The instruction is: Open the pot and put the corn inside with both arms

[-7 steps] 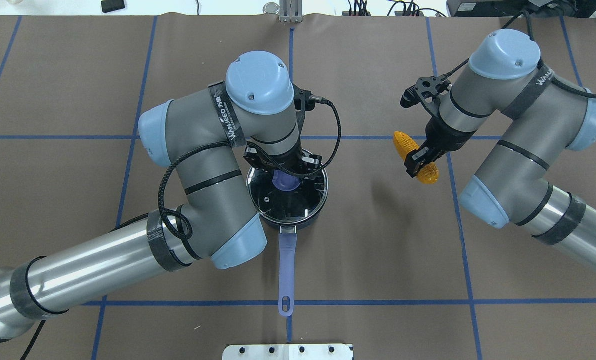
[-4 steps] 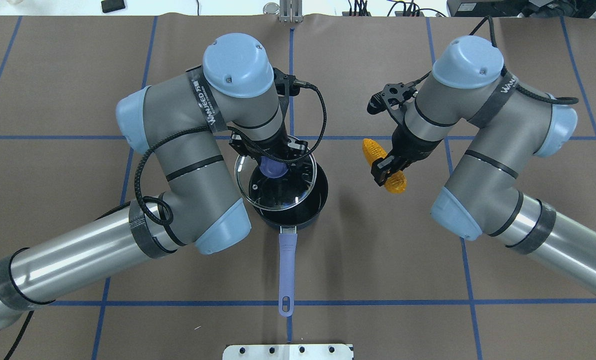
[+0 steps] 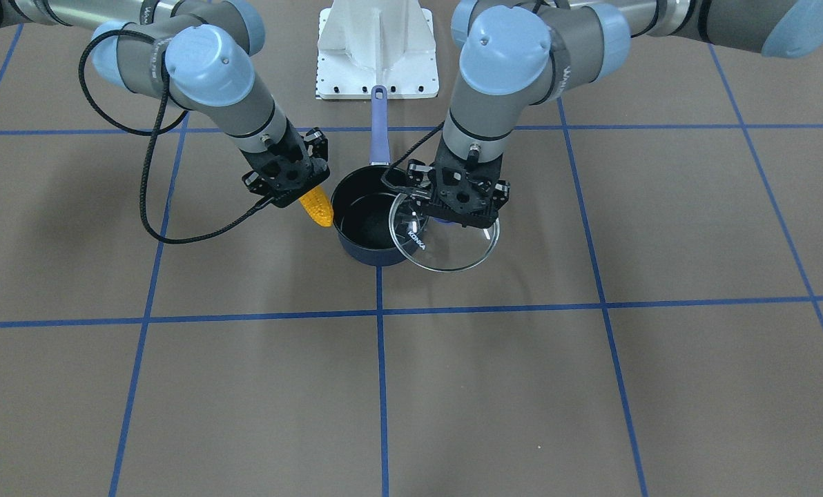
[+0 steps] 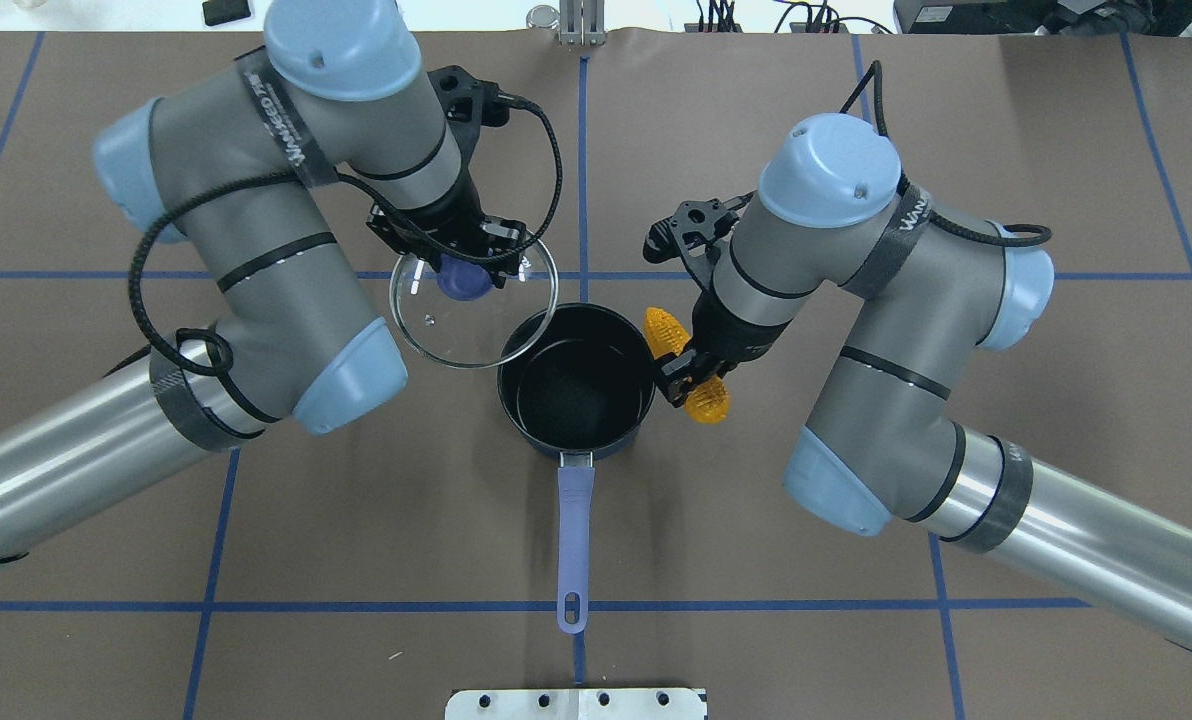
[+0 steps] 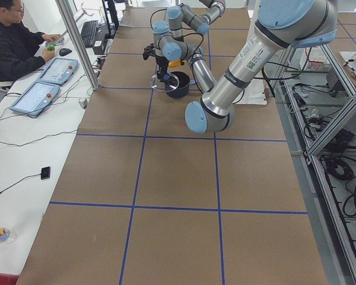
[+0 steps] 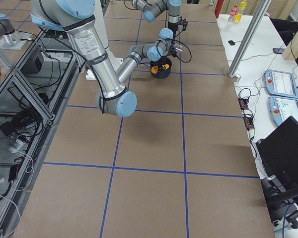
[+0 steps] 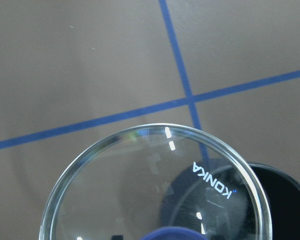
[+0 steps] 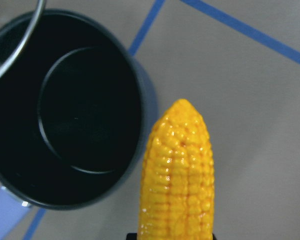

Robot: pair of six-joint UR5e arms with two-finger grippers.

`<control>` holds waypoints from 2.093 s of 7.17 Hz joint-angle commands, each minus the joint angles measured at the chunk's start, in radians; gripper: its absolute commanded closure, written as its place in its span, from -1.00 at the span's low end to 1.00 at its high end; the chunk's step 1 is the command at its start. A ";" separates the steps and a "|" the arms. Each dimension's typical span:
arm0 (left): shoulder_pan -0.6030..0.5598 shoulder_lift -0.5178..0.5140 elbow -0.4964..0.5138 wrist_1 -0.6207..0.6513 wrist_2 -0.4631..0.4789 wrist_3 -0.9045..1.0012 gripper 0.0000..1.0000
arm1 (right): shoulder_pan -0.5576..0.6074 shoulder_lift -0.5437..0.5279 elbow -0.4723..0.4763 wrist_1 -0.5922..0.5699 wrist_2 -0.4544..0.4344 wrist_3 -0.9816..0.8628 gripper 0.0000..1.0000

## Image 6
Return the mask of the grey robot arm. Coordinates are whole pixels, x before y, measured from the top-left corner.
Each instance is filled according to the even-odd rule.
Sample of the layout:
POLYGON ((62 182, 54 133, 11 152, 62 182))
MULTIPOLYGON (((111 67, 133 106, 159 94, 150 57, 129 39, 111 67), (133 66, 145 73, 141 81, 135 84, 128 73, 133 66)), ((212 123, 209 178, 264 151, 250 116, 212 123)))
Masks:
POLYGON ((82 57, 98 81, 99 109, 106 114, 129 117, 136 109, 137 97, 128 91, 125 81, 142 59, 159 61, 165 56, 172 46, 174 33, 163 28, 154 43, 133 46, 115 69, 96 31, 96 7, 94 0, 33 0, 31 18, 39 27, 67 33, 70 48, 82 57))
POLYGON ((186 19, 180 16, 181 0, 157 0, 154 3, 148 3, 146 0, 132 0, 132 6, 143 12, 147 22, 154 21, 165 11, 168 11, 167 27, 175 34, 179 26, 182 26, 182 31, 185 31, 188 25, 186 19))

